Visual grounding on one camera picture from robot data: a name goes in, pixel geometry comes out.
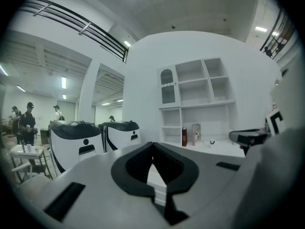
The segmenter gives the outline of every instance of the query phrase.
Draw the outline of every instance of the man in black shirt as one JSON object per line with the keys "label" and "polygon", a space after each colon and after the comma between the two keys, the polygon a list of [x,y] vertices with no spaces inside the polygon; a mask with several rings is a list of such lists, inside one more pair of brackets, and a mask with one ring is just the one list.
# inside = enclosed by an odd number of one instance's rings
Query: man in black shirt
{"label": "man in black shirt", "polygon": [[34,146],[34,134],[37,130],[34,129],[36,125],[35,118],[32,115],[32,110],[34,108],[33,103],[28,102],[27,112],[25,112],[19,122],[19,128],[22,131],[22,137],[24,140],[24,144],[31,144]]}
{"label": "man in black shirt", "polygon": [[12,132],[13,132],[13,134],[17,138],[17,144],[20,144],[20,133],[18,133],[19,132],[18,122],[19,122],[19,120],[20,120],[20,118],[22,116],[22,113],[21,113],[21,111],[16,106],[13,106],[12,109],[13,109],[13,111],[16,114],[15,118],[11,117],[11,120],[13,121],[13,130],[12,130]]}

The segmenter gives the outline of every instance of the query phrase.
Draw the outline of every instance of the white curved wall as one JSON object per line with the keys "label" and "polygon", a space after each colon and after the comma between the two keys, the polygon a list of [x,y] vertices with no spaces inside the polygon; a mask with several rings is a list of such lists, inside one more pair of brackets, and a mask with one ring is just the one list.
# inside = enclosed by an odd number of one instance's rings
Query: white curved wall
{"label": "white curved wall", "polygon": [[150,35],[130,47],[124,79],[123,118],[137,122],[143,142],[159,141],[157,69],[221,57],[235,93],[235,129],[263,127],[271,89],[281,79],[275,61],[238,40],[197,31]]}

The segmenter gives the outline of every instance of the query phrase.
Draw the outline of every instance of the black slot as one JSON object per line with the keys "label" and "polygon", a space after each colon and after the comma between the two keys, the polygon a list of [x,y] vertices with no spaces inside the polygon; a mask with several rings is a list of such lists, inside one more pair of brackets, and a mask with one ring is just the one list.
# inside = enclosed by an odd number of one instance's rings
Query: black slot
{"label": "black slot", "polygon": [[132,141],[132,140],[137,139],[137,138],[138,138],[138,135],[132,135],[130,140]]}
{"label": "black slot", "polygon": [[62,221],[85,187],[83,184],[72,182],[44,212],[52,218]]}
{"label": "black slot", "polygon": [[94,151],[94,150],[95,150],[94,145],[91,144],[88,146],[80,147],[78,153],[79,153],[79,155],[83,155],[83,154],[86,154],[86,153]]}
{"label": "black slot", "polygon": [[230,163],[226,163],[226,162],[218,162],[216,165],[219,167],[226,168],[229,170],[234,170],[234,171],[237,171],[240,167],[239,165],[230,164]]}

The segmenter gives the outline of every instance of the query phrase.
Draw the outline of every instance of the white table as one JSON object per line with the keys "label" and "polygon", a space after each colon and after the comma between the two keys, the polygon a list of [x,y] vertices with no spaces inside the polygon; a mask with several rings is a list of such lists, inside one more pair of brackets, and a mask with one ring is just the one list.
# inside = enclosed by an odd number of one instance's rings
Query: white table
{"label": "white table", "polygon": [[[43,147],[42,146],[41,147],[32,146],[31,147],[31,152],[29,152],[27,146],[24,146],[24,150],[25,150],[25,152],[23,151],[22,145],[16,145],[14,148],[12,148],[10,150],[10,158],[12,160],[12,163],[13,163],[14,167],[16,168],[16,163],[14,161],[14,158],[19,158],[20,161],[21,161],[21,164],[22,164],[22,159],[28,159],[30,161],[30,163],[31,163],[31,160],[33,160],[33,159],[39,159],[39,162],[40,162],[40,165],[41,165],[40,168],[42,169],[42,171],[40,171],[40,172],[43,172],[44,175],[46,177],[48,177],[48,175],[45,172],[44,165],[42,164],[42,161],[41,161],[41,158],[43,156],[46,168],[48,169],[48,172],[49,172],[49,176],[50,176],[51,179],[53,179],[53,177],[50,173],[47,161],[46,161],[46,156],[44,155]],[[17,176],[18,176],[19,180],[21,182],[23,182],[19,172],[17,172]]]}

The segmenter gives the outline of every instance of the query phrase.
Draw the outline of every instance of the metal railing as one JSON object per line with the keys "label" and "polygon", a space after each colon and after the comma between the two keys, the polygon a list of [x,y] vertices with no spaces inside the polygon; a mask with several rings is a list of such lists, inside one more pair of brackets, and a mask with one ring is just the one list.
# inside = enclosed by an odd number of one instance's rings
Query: metal railing
{"label": "metal railing", "polygon": [[40,15],[68,26],[76,30],[79,35],[85,35],[96,41],[102,48],[126,62],[128,48],[101,27],[62,5],[49,0],[26,0],[19,10],[33,13],[33,16]]}
{"label": "metal railing", "polygon": [[275,24],[260,51],[264,50],[263,53],[274,59],[287,44],[294,31],[295,25],[292,23],[285,10],[280,7]]}

